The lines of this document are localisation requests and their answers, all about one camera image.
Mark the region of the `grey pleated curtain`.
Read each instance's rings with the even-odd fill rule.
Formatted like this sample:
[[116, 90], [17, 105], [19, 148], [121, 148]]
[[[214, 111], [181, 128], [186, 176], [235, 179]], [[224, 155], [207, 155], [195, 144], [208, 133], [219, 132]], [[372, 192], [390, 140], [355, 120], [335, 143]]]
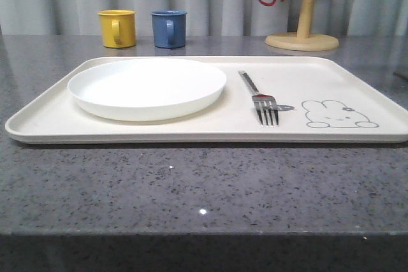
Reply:
[[[154, 10], [185, 10], [190, 36], [263, 36], [297, 28], [302, 0], [266, 7], [258, 0], [1, 0], [1, 33], [101, 32], [99, 10], [136, 12], [141, 36]], [[406, 36], [407, 0], [315, 0], [312, 30], [333, 36]]]

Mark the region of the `blue enamel mug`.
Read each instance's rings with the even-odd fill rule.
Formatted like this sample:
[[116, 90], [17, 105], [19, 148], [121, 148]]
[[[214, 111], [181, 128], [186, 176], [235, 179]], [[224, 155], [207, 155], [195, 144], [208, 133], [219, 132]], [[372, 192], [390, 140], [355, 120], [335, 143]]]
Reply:
[[151, 13], [154, 45], [158, 48], [181, 48], [186, 44], [187, 12], [157, 10]]

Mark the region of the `yellow enamel mug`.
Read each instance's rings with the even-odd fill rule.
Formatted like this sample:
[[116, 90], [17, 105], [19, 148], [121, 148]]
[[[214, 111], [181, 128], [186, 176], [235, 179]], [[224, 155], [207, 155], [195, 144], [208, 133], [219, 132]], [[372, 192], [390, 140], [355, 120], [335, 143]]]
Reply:
[[97, 14], [105, 47], [128, 48], [136, 45], [135, 11], [101, 10]]

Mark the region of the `cream rabbit serving tray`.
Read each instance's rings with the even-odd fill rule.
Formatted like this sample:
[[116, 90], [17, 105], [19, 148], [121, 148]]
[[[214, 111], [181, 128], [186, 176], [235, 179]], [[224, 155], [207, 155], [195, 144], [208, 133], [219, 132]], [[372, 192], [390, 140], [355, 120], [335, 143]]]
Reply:
[[[32, 144], [164, 142], [398, 143], [407, 111], [333, 61], [319, 57], [200, 56], [226, 73], [208, 108], [159, 122], [109, 120], [82, 110], [65, 76], [11, 116], [7, 133]], [[239, 71], [282, 105], [279, 124], [262, 127]]]

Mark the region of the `wooden mug tree stand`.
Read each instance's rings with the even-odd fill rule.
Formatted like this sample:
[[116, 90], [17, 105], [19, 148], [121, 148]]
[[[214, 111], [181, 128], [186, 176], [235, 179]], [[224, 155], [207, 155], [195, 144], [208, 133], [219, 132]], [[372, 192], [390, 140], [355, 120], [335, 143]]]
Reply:
[[314, 34], [312, 19], [315, 0], [302, 0], [296, 32], [280, 32], [267, 36], [268, 46], [285, 50], [317, 52], [333, 50], [339, 47], [337, 38], [325, 34]]

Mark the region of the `white round plate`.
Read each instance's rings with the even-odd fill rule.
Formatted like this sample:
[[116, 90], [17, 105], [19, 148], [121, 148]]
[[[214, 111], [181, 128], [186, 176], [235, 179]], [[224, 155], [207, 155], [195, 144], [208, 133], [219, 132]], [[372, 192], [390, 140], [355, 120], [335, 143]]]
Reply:
[[205, 109], [216, 102], [226, 81], [226, 74], [211, 64], [148, 58], [86, 69], [68, 82], [68, 90], [93, 115], [147, 122]]

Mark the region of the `silver metal fork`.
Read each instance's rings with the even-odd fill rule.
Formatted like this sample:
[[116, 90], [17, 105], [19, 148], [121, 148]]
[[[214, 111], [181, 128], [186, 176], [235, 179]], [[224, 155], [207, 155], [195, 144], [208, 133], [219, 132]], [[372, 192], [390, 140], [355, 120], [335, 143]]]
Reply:
[[262, 94], [245, 71], [240, 70], [238, 73], [252, 93], [252, 102], [261, 126], [279, 125], [279, 110], [275, 98], [271, 95]]

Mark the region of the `silver metal chopstick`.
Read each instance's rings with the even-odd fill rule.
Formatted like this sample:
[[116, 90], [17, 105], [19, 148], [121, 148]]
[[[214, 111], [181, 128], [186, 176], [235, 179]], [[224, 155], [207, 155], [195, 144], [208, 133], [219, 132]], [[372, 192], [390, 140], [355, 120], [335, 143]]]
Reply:
[[400, 78], [402, 78], [402, 79], [404, 79], [404, 80], [406, 80], [406, 81], [408, 80], [408, 76], [407, 76], [406, 73], [403, 73], [401, 71], [394, 71], [393, 74], [400, 77]]

